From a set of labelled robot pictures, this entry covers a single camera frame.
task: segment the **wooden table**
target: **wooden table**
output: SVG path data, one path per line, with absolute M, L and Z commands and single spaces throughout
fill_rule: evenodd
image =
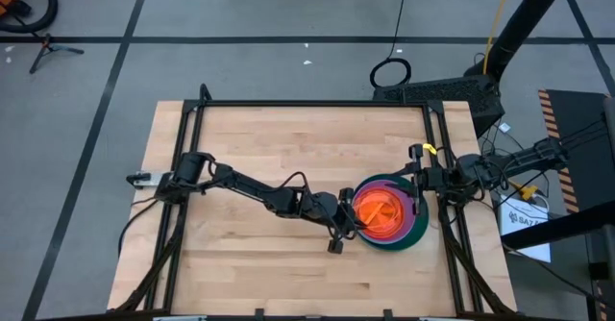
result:
M 181 102 L 158 103 L 143 170 L 169 170 L 181 108 Z M 445 112 L 455 153 L 476 153 L 467 104 L 445 103 Z M 432 122 L 439 137 L 437 121 Z M 186 150 L 191 128 L 188 123 Z M 408 162 L 407 147 L 426 141 L 418 109 L 215 107 L 205 110 L 199 150 L 270 185 L 302 170 L 312 190 L 337 194 L 374 174 L 400 169 Z M 137 191 L 135 200 L 152 194 Z M 193 195 L 172 312 L 252 315 L 264 308 L 266 315 L 380 316 L 393 309 L 396 316 L 455 315 L 435 197 L 426 196 L 430 225 L 415 246 L 386 253 L 357 239 L 345 241 L 344 253 L 334 255 L 327 253 L 323 227 L 278 218 L 228 190 Z M 134 206 L 132 215 L 143 207 Z M 147 212 L 127 232 L 110 308 L 129 296 L 150 267 L 161 209 Z M 516 309 L 492 211 L 475 203 L 465 212 L 476 267 Z M 471 310 L 460 266 L 459 275 Z M 164 283 L 163 273 L 157 306 Z

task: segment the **gray floor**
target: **gray floor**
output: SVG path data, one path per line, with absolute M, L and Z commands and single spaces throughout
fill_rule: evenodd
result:
M 49 29 L 59 37 L 121 37 L 135 2 L 60 1 Z M 406 0 L 400 35 L 486 37 L 498 1 Z M 503 22 L 520 1 L 508 1 Z M 578 4 L 596 37 L 615 37 L 615 0 Z M 135 36 L 391 36 L 398 8 L 399 0 L 145 0 Z M 582 37 L 566 0 L 556 1 L 532 35 Z M 24 311 L 118 51 L 116 44 L 79 47 L 83 56 L 54 55 L 29 75 L 38 47 L 0 44 L 0 226 L 8 234 L 0 241 L 3 320 L 20 319 Z M 389 49 L 367 43 L 131 44 L 37 317 L 105 310 L 116 240 L 134 194 L 124 177 L 140 166 L 158 101 L 193 98 L 202 82 L 216 99 L 369 99 L 368 73 Z M 484 45 L 396 49 L 412 63 L 412 81 L 420 82 L 459 76 Z M 615 67 L 615 46 L 600 50 Z M 379 82 L 394 82 L 401 73 L 384 69 Z M 607 93 L 587 45 L 523 46 L 501 89 L 504 121 L 526 146 L 546 135 L 539 88 Z M 515 149 L 506 136 L 497 145 Z M 550 180 L 553 211 L 563 213 L 557 178 Z M 584 252 L 583 238 L 556 243 L 553 267 L 589 289 Z M 586 318 L 584 298 L 570 288 L 531 262 L 509 258 L 508 264 L 521 311 Z

